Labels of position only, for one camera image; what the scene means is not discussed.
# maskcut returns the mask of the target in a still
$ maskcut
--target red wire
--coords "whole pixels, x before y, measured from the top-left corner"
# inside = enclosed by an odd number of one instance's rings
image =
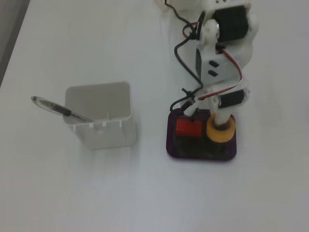
[[[236,68],[238,69],[238,72],[239,72],[239,74],[240,74],[240,80],[239,80],[239,82],[237,83],[237,85],[238,85],[238,84],[240,83],[240,81],[242,80],[241,67],[239,66],[239,64],[237,63],[237,61],[229,54],[228,51],[226,51],[225,49],[222,49],[222,50],[220,50],[220,52],[223,52],[224,55],[225,55],[227,58],[229,58],[229,60],[230,60],[233,64],[235,64]],[[229,87],[229,88],[226,88],[226,89],[223,89],[223,90],[220,90],[220,91],[217,91],[217,92],[214,92],[214,93],[206,94],[206,95],[204,95],[204,96],[199,97],[198,99],[202,101],[202,100],[204,100],[204,99],[206,99],[206,98],[209,98],[209,97],[212,97],[212,96],[214,96],[214,95],[218,95],[218,94],[220,94],[220,93],[227,92],[227,91],[229,91],[229,90],[235,88],[237,85],[232,86],[232,87]]]
[[[197,25],[197,23],[192,23],[192,26],[193,27],[195,27]],[[188,36],[186,35],[186,33],[184,32],[184,30],[186,30],[188,28],[188,25],[186,25],[186,26],[184,26],[184,28],[183,28],[183,36],[185,37],[185,38],[188,38]]]

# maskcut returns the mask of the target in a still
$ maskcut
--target red component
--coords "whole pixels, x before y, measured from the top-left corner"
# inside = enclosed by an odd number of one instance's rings
[[[176,123],[176,136],[202,137],[202,123],[199,121],[190,122],[185,118],[178,118]]]

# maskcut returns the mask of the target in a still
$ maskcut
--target purple base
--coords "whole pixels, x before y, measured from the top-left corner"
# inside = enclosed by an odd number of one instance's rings
[[[200,138],[176,137],[175,125],[179,116],[174,113],[169,114],[168,133],[166,140],[166,150],[174,158],[198,159],[198,160],[221,160],[228,161],[235,157],[237,153],[236,132],[231,141],[218,144],[211,141],[206,136],[206,123],[210,117],[209,110],[200,110],[195,116],[195,120],[203,122],[203,135]]]

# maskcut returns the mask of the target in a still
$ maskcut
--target white container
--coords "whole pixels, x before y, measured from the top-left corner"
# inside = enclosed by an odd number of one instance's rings
[[[127,82],[70,87],[65,106],[93,123],[63,117],[68,127],[90,149],[134,145],[137,139],[130,86]]]

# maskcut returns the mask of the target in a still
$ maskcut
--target black wire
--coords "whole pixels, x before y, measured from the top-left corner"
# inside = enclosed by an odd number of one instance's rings
[[[165,0],[164,3],[165,3],[166,6],[168,6],[169,8],[171,8],[174,11],[176,17],[179,20],[181,20],[182,22],[185,22],[190,27],[192,32],[195,33],[196,30],[194,30],[194,27],[192,26],[192,24],[188,20],[186,20],[185,18],[182,18],[181,16],[179,16],[179,14],[177,13],[176,9],[172,5],[168,4],[168,0]]]
[[[198,21],[197,21],[197,22],[198,22],[198,25],[196,25],[195,27],[193,27],[192,23],[190,23],[190,22],[189,22],[188,20],[186,20],[185,18],[182,18],[182,17],[179,16],[179,14],[177,13],[176,9],[175,9],[172,5],[169,5],[169,4],[167,3],[167,0],[165,0],[165,5],[168,6],[169,8],[171,8],[171,9],[174,11],[176,17],[177,17],[179,20],[181,20],[182,22],[185,22],[185,23],[186,23],[185,28],[190,27],[190,29],[191,29],[190,35],[189,35],[184,41],[182,41],[180,44],[178,44],[178,45],[175,47],[174,53],[175,53],[175,56],[176,56],[177,60],[180,62],[180,64],[181,64],[181,65],[193,76],[193,78],[200,84],[200,87],[199,87],[199,88],[195,89],[193,92],[187,92],[187,96],[186,96],[186,97],[181,98],[181,99],[175,101],[175,102],[170,106],[170,111],[171,111],[171,112],[174,112],[173,107],[174,107],[176,104],[178,104],[178,103],[180,103],[180,102],[182,102],[182,101],[184,101],[184,100],[187,100],[187,99],[189,99],[189,98],[192,98],[192,99],[193,99],[194,95],[195,95],[199,90],[201,90],[201,89],[204,87],[204,85],[203,85],[202,81],[200,80],[200,78],[199,78],[199,77],[198,77],[198,76],[185,64],[185,62],[180,58],[180,56],[179,56],[179,54],[178,54],[178,49],[179,49],[181,46],[185,45],[189,40],[199,40],[199,38],[200,38],[200,33],[201,33],[201,29],[202,29],[202,24],[203,24],[203,21],[204,21],[204,18],[205,18],[205,11],[203,11],[203,12],[201,13],[201,15],[200,15],[200,17],[199,17],[199,19],[198,19]]]
[[[197,24],[198,24],[198,21],[197,21],[197,22],[192,23],[192,25],[193,25],[193,24],[196,24],[196,26],[194,27],[194,30],[196,30],[196,29],[197,29]],[[184,30],[186,30],[188,27],[189,27],[189,25],[188,25],[188,24],[186,24],[186,25],[183,27],[183,32],[184,32]]]
[[[184,41],[182,41],[180,44],[176,45],[174,49],[175,56],[179,63],[193,76],[193,78],[201,85],[201,87],[204,87],[203,83],[201,82],[200,78],[184,63],[184,61],[180,58],[178,54],[178,48],[186,44],[189,40],[191,40],[192,34],[188,36]]]
[[[203,25],[203,21],[205,18],[205,11],[203,11],[198,19],[198,29],[197,29],[197,40],[200,39],[201,37],[201,30],[202,30],[202,25]]]

